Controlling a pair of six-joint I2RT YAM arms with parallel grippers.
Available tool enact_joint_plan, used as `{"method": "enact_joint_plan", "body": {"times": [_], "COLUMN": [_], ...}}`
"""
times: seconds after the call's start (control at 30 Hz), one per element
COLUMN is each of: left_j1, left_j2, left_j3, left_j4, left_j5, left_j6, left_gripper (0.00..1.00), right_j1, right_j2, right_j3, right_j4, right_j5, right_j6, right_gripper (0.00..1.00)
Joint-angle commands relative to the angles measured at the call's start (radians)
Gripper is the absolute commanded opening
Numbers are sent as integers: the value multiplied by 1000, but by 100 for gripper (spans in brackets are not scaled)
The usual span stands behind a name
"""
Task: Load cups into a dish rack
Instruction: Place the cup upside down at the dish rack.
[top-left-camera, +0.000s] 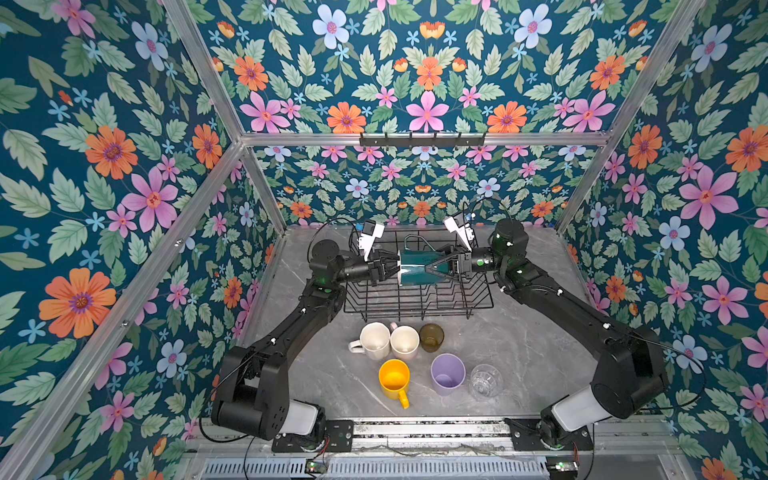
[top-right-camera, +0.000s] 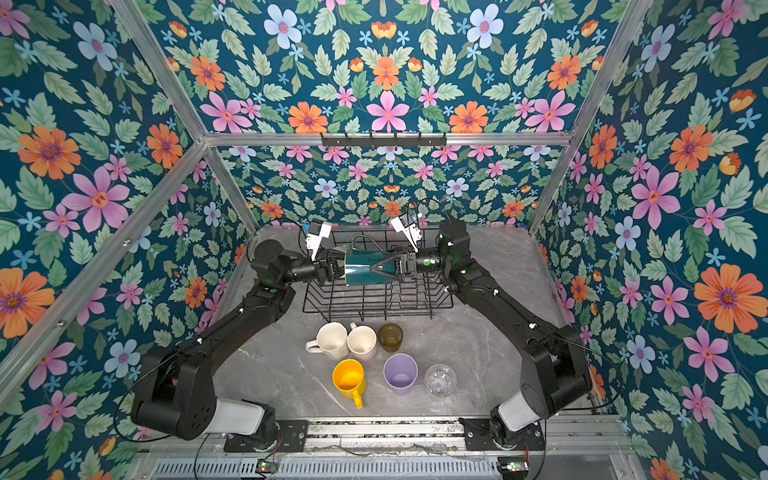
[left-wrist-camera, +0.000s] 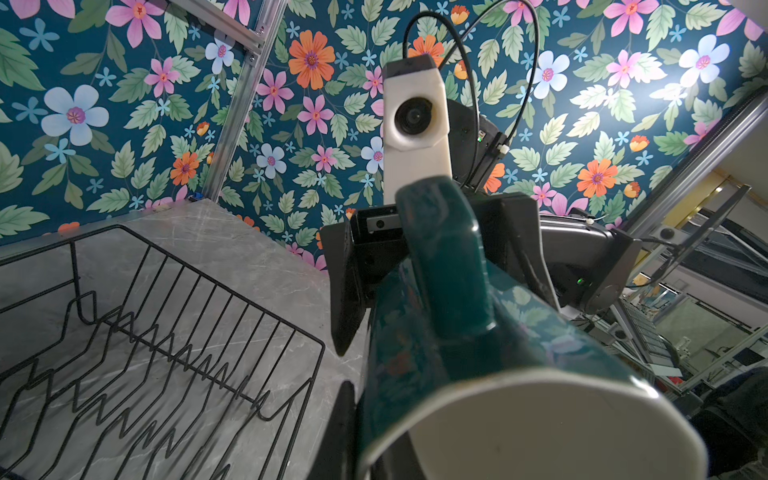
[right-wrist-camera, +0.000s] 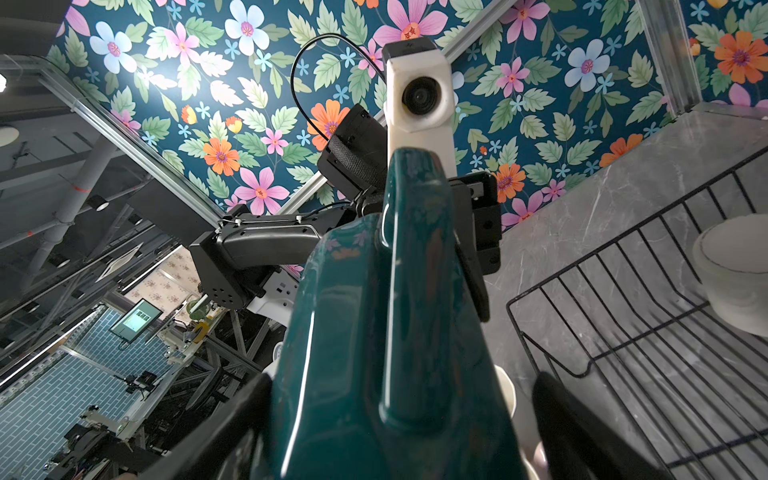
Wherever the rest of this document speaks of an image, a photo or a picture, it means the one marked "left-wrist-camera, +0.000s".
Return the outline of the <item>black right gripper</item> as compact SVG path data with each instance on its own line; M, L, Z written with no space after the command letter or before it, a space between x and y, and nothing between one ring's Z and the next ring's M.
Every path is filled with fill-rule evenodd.
M479 223L486 259L559 311L536 201L522 193L470 194L467 199ZM394 206L360 211L351 221L324 226L320 236L330 280L331 337L336 354L343 357L376 287L408 255L408 247Z

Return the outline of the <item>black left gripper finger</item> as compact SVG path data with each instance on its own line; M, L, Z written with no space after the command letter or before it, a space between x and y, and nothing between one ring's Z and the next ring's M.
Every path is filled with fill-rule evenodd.
M357 402L355 387L345 380L307 475L308 480L352 480L356 468Z

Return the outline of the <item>dark green mug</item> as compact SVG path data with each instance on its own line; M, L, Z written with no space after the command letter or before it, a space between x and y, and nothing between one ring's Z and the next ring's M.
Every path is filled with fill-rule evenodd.
M395 197L408 247L377 294L355 475L703 479L676 408L485 257L457 185Z

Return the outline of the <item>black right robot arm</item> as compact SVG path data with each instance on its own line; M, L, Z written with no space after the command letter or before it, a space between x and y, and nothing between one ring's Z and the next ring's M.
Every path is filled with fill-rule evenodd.
M382 104L387 172L382 207L322 228L331 281L331 335L344 354L388 275L405 262L438 333L463 338L491 312L490 271L499 269L559 308L586 313L619 297L638 239L592 224L582 207L538 212L534 199L478 195L451 179L501 149L501 132L473 109L416 97Z

